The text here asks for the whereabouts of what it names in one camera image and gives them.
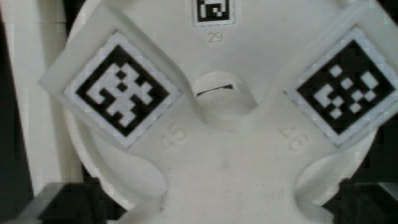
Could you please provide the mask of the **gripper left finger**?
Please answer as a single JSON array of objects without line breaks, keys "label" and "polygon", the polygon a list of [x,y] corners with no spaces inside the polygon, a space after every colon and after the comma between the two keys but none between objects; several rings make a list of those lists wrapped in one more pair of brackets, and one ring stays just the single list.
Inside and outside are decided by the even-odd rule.
[{"label": "gripper left finger", "polygon": [[98,181],[52,183],[11,224],[114,224],[125,213]]}]

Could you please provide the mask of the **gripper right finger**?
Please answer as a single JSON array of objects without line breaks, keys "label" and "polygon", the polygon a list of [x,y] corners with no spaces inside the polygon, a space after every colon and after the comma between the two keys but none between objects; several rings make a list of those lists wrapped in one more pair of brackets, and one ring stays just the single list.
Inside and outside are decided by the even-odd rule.
[{"label": "gripper right finger", "polygon": [[398,224],[398,183],[345,180],[324,208],[333,224]]}]

